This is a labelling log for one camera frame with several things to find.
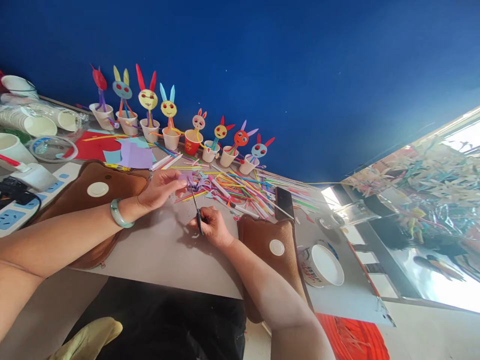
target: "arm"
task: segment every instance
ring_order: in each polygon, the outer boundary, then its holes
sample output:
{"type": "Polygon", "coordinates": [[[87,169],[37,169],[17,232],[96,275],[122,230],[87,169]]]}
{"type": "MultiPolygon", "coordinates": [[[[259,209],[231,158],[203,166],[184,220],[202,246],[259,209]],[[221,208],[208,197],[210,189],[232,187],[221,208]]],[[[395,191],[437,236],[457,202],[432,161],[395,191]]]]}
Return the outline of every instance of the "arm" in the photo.
{"type": "MultiPolygon", "coordinates": [[[[127,222],[161,207],[169,195],[185,192],[177,170],[158,170],[139,196],[119,202],[127,222]]],[[[0,341],[40,283],[120,231],[110,204],[36,223],[2,239],[0,246],[0,341]]]]}
{"type": "Polygon", "coordinates": [[[209,220],[202,222],[203,232],[231,261],[271,328],[272,359],[334,359],[322,326],[290,284],[230,234],[214,206],[202,207],[201,214],[209,220]]]}

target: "blue wall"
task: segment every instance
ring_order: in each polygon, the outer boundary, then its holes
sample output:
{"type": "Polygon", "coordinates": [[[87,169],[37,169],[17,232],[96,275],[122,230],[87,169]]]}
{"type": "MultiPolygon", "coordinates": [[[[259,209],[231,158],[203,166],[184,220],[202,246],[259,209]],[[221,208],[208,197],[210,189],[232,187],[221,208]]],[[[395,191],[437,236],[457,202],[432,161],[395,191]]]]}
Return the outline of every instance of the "blue wall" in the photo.
{"type": "Polygon", "coordinates": [[[224,114],[229,145],[247,119],[276,137],[267,170],[304,181],[338,181],[480,105],[476,0],[7,1],[0,20],[0,69],[42,95],[96,102],[89,63],[109,84],[127,67],[137,94],[139,63],[175,84],[178,128],[202,107],[211,139],[224,114]]]}

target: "smartphone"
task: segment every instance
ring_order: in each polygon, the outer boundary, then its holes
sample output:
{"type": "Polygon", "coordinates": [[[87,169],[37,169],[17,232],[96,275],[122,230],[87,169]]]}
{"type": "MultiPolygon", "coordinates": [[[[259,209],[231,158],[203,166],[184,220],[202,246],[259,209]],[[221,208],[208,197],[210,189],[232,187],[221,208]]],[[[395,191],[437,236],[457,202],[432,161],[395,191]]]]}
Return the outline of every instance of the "smartphone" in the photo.
{"type": "MultiPolygon", "coordinates": [[[[292,218],[294,215],[294,203],[292,201],[292,194],[281,187],[275,188],[275,202],[279,208],[289,214],[292,218]]],[[[277,220],[289,219],[287,215],[275,208],[275,218],[277,220]]]]}

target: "red paper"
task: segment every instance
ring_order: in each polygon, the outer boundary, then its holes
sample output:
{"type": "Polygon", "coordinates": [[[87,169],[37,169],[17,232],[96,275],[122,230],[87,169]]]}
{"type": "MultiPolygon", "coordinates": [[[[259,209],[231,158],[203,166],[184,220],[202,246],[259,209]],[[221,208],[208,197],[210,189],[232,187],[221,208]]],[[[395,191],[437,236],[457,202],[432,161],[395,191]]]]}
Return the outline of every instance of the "red paper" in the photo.
{"type": "MultiPolygon", "coordinates": [[[[116,137],[107,137],[101,138],[98,140],[83,141],[85,139],[100,138],[108,136],[107,134],[100,132],[85,131],[82,136],[75,142],[76,147],[78,148],[78,155],[75,159],[78,160],[89,160],[97,159],[100,161],[105,161],[105,151],[117,151],[120,150],[122,144],[117,141],[116,137]]],[[[73,153],[73,149],[67,151],[64,157],[68,157],[73,153]]]]}

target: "scissors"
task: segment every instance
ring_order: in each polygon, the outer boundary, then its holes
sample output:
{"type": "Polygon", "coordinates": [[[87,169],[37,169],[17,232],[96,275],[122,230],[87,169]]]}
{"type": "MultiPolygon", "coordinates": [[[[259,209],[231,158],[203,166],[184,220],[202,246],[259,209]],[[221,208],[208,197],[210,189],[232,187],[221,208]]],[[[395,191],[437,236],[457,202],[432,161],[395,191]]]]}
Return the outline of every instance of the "scissors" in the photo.
{"type": "Polygon", "coordinates": [[[197,205],[197,200],[195,199],[194,187],[190,182],[190,179],[188,179],[188,182],[190,183],[190,191],[191,191],[193,202],[195,203],[195,208],[196,208],[196,223],[198,224],[198,230],[200,230],[200,234],[203,235],[204,232],[202,230],[202,221],[208,224],[209,220],[206,217],[202,217],[202,213],[200,212],[199,206],[197,205]]]}

